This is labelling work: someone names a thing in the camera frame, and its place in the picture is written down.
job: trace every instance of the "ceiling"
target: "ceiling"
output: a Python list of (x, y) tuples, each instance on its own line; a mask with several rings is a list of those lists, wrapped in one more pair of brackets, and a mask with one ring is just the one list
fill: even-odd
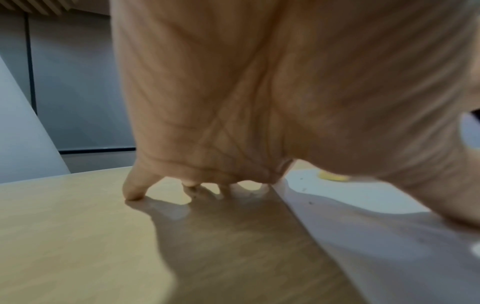
[(0, 0), (0, 7), (45, 16), (59, 16), (71, 9), (110, 15), (109, 0)]

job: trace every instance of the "skin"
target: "skin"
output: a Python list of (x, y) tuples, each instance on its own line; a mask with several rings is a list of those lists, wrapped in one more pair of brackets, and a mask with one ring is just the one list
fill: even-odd
[(480, 225), (480, 158), (459, 133), (480, 91), (476, 12), (467, 0), (112, 2), (137, 144), (126, 199), (164, 176), (275, 183), (303, 159)]

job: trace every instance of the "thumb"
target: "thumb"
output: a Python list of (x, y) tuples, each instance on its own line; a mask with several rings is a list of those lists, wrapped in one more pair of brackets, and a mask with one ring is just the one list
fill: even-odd
[(145, 197), (147, 190), (162, 178), (163, 176), (144, 169), (137, 160), (123, 183), (123, 196), (126, 200), (140, 200)]

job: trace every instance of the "yellow object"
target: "yellow object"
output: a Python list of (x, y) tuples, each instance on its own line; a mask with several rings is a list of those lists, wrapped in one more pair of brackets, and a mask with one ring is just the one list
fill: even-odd
[(320, 173), (318, 174), (318, 177), (321, 179), (326, 179), (326, 180), (331, 180), (336, 182), (346, 182), (350, 180), (349, 176), (333, 174), (326, 171), (320, 171)]

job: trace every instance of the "table surface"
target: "table surface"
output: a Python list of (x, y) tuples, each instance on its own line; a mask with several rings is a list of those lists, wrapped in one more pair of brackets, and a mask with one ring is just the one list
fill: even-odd
[(125, 203), (128, 170), (0, 185), (0, 303), (364, 303), (266, 185)]

